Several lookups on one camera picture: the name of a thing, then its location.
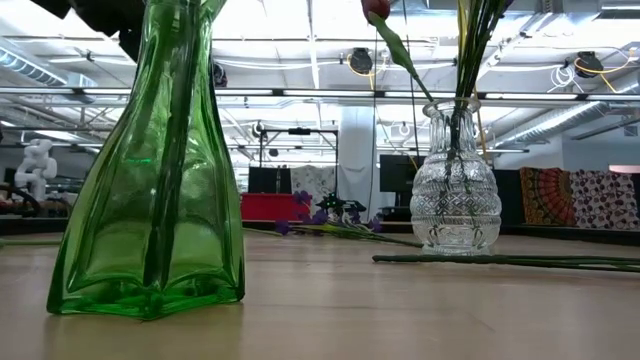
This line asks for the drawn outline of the green glass vase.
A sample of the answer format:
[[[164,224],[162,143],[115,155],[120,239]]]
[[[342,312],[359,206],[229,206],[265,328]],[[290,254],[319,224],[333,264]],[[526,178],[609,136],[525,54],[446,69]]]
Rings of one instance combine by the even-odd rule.
[[[197,66],[174,226],[169,279],[143,286],[162,160],[169,64],[160,58],[161,11],[146,1],[130,99],[75,201],[54,266],[52,314],[114,314],[151,320],[240,301],[245,246],[240,195],[212,79],[212,26],[227,0],[189,0],[199,11]]]

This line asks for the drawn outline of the tulip with green stem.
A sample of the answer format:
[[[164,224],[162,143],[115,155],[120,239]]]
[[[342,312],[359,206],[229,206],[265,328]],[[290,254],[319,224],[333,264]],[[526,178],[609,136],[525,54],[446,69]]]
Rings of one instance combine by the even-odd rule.
[[[418,85],[422,93],[426,98],[433,102],[434,98],[431,96],[426,86],[420,80],[414,63],[411,59],[409,51],[405,47],[400,36],[393,31],[386,23],[390,12],[391,5],[389,0],[360,0],[362,12],[367,22],[376,28],[377,33],[386,43],[389,48],[392,61],[401,67],[403,67],[410,77]]]

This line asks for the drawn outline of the clear cut glass vase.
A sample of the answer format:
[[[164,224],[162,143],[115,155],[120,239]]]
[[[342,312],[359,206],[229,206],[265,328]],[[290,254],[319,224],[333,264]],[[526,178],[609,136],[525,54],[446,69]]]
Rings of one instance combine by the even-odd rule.
[[[413,233],[428,255],[488,255],[499,237],[502,204],[495,176],[476,148],[478,101],[426,105],[430,150],[418,169],[410,200]]]

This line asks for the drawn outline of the red box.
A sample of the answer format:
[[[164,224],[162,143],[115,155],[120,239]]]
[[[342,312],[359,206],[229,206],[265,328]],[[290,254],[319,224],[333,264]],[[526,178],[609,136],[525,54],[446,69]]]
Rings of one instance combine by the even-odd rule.
[[[298,221],[303,214],[310,214],[309,207],[298,204],[292,194],[241,195],[241,215],[244,221]]]

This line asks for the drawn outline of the white patterned cloth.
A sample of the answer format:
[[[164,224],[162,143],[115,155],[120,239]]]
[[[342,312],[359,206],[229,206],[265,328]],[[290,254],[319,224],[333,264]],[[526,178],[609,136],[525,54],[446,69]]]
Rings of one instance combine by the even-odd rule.
[[[314,201],[336,189],[336,170],[334,167],[315,167],[305,165],[290,169],[293,192],[306,191]]]

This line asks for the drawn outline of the black monitor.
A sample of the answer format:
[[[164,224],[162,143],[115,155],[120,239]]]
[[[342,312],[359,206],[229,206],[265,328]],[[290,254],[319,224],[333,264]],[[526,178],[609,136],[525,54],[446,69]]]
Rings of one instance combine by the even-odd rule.
[[[380,156],[379,186],[381,192],[410,192],[424,156],[386,155]]]

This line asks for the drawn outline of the black panel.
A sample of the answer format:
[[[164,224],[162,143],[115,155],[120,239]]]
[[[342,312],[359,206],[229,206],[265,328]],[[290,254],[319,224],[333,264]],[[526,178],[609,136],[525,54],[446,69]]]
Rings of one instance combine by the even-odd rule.
[[[525,222],[519,170],[493,170],[501,200],[501,226],[511,227]]]

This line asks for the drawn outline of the orange mandala tapestry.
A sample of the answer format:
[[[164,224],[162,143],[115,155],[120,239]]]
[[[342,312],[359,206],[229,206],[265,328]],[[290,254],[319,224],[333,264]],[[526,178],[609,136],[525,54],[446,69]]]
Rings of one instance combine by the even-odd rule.
[[[560,168],[523,167],[519,172],[527,225],[576,225],[568,171]]]

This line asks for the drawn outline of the white maroon dotted tapestry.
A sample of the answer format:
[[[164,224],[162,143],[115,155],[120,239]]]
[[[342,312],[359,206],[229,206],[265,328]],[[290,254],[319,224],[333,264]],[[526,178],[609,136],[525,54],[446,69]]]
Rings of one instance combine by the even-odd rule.
[[[630,174],[579,170],[570,174],[576,226],[640,231],[635,185]]]

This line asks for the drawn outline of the silver ventilation duct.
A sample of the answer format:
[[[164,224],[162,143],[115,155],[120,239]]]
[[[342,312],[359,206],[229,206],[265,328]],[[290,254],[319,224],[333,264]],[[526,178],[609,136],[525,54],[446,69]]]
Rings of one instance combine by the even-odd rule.
[[[495,148],[535,141],[604,117],[614,101],[640,101],[640,78],[622,83],[619,93],[589,94],[587,101],[565,109],[551,110],[497,138]]]
[[[60,87],[66,80],[18,54],[0,47],[0,67],[21,74],[44,86]]]

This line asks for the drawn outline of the black aluminium table frame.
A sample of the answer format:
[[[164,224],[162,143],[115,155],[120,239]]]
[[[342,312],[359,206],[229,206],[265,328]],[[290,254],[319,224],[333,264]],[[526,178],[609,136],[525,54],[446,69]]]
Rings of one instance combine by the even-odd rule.
[[[67,222],[66,218],[0,217],[0,236],[63,232]],[[640,231],[503,225],[500,234],[640,247]]]

